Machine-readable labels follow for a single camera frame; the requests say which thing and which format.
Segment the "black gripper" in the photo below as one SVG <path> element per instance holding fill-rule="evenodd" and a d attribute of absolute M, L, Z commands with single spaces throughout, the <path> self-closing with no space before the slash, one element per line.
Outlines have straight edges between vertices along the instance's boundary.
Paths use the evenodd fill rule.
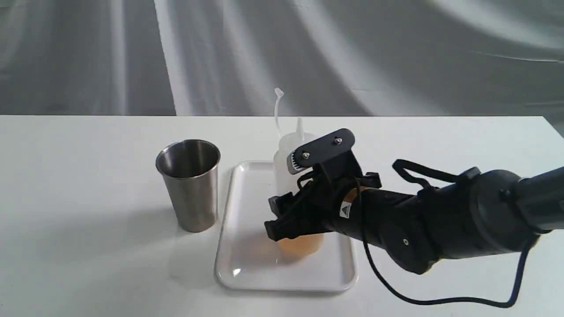
<path fill-rule="evenodd" d="M 383 192 L 379 173 L 345 175 L 331 181 L 321 172 L 304 175 L 304 187 L 269 198 L 276 219 L 264 222 L 269 239 L 295 239 L 318 233 L 378 233 Z"/>

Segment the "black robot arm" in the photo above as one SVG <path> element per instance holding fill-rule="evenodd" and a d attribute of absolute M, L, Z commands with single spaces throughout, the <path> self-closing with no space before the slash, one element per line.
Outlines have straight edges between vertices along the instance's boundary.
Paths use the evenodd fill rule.
<path fill-rule="evenodd" d="M 312 173 L 298 193 L 269 199 L 276 219 L 264 223 L 267 236 L 337 232 L 423 274 L 443 259 L 526 254 L 541 235 L 563 228 L 563 168 L 521 178 L 477 168 L 452 175 L 409 162 L 397 172 L 421 189 L 384 190 L 377 173 Z"/>

